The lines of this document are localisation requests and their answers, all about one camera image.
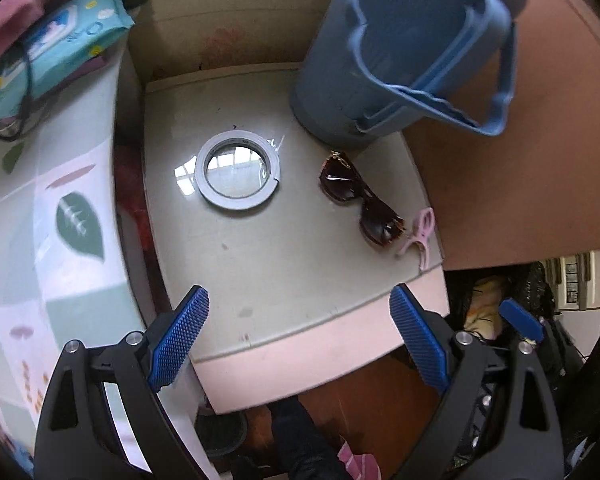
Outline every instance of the sunglasses frame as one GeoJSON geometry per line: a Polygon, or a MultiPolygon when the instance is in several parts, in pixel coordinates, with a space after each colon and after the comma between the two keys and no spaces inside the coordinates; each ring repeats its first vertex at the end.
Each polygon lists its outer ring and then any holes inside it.
{"type": "Polygon", "coordinates": [[[343,152],[331,152],[331,155],[328,156],[328,158],[322,164],[322,168],[320,168],[320,175],[318,177],[318,182],[320,184],[320,189],[329,198],[331,198],[332,200],[334,200],[336,202],[345,203],[345,202],[351,202],[352,200],[355,200],[357,198],[361,198],[363,200],[363,207],[364,207],[365,203],[368,203],[370,200],[377,200],[378,202],[382,203],[386,208],[390,209],[394,213],[394,217],[393,217],[392,220],[393,220],[395,226],[398,228],[398,230],[400,232],[398,233],[397,236],[390,238],[385,243],[382,243],[382,242],[378,241],[375,237],[373,237],[371,235],[371,233],[369,233],[366,230],[365,225],[364,225],[364,223],[362,221],[363,218],[362,218],[362,212],[361,212],[361,214],[360,214],[360,221],[359,221],[360,229],[362,230],[362,232],[365,235],[365,237],[369,241],[373,242],[375,245],[378,245],[378,246],[381,246],[381,247],[387,247],[391,243],[395,242],[398,238],[400,238],[402,236],[402,234],[406,231],[406,227],[404,225],[404,219],[400,215],[398,215],[398,213],[396,213],[393,208],[389,207],[389,205],[386,202],[384,202],[383,200],[381,200],[378,197],[378,195],[376,195],[371,190],[371,188],[365,182],[365,179],[362,178],[362,175],[360,175],[360,172],[356,169],[356,167],[353,165],[353,162],[351,162],[349,160],[349,157],[345,153],[343,153],[343,152]],[[329,189],[322,182],[322,174],[324,173],[324,169],[327,167],[328,163],[331,160],[337,160],[345,168],[347,168],[348,170],[351,170],[353,172],[353,174],[357,178],[357,182],[360,184],[360,186],[362,188],[362,191],[363,191],[362,195],[360,195],[360,196],[353,196],[351,198],[340,198],[340,197],[334,195],[331,191],[329,191],[329,189]]]}

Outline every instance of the brown tinted lens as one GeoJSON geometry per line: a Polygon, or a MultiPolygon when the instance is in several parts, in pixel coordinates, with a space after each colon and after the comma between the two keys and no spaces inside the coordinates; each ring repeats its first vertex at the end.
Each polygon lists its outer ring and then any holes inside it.
{"type": "Polygon", "coordinates": [[[362,196],[363,184],[356,172],[337,158],[330,158],[320,173],[322,188],[334,199],[345,202],[362,196]]]}
{"type": "Polygon", "coordinates": [[[382,200],[373,196],[362,205],[360,227],[372,242],[384,246],[400,237],[404,231],[404,220],[382,200]]]}

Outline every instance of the floor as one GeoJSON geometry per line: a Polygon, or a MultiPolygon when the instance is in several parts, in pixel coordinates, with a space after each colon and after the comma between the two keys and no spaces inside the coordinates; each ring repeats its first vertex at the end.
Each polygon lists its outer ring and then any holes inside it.
{"type": "MultiPolygon", "coordinates": [[[[340,447],[342,436],[354,453],[372,453],[385,479],[405,459],[438,403],[435,390],[401,362],[404,354],[393,352],[300,395],[334,448],[340,447]]],[[[261,406],[246,413],[250,428],[242,451],[255,455],[257,462],[274,466],[269,411],[261,406]]]]}

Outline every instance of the metal screw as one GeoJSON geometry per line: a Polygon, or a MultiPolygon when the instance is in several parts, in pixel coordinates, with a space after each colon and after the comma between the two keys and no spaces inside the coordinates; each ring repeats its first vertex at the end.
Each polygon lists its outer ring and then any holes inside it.
{"type": "Polygon", "coordinates": [[[125,341],[131,346],[139,345],[142,341],[142,332],[132,332],[130,334],[127,334],[125,337],[125,341]]]}
{"type": "Polygon", "coordinates": [[[71,339],[71,341],[64,345],[64,349],[69,352],[69,354],[74,353],[78,348],[80,348],[80,341],[77,339],[71,339]]]}
{"type": "Polygon", "coordinates": [[[526,341],[520,341],[520,343],[518,343],[518,350],[520,350],[524,355],[529,355],[534,351],[534,348],[526,341]]]}
{"type": "Polygon", "coordinates": [[[470,345],[471,341],[473,341],[473,340],[474,340],[474,336],[472,336],[468,332],[458,332],[456,334],[456,341],[458,341],[463,346],[470,345]]]}

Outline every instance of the blue wet wipes pack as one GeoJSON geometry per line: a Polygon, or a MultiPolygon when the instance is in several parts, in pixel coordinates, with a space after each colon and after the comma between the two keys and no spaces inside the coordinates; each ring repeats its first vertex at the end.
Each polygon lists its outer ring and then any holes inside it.
{"type": "MultiPolygon", "coordinates": [[[[37,99],[83,63],[115,43],[134,24],[122,0],[71,0],[24,35],[31,60],[31,96],[37,99]]],[[[0,119],[16,116],[27,90],[21,50],[0,58],[0,119]]]]}

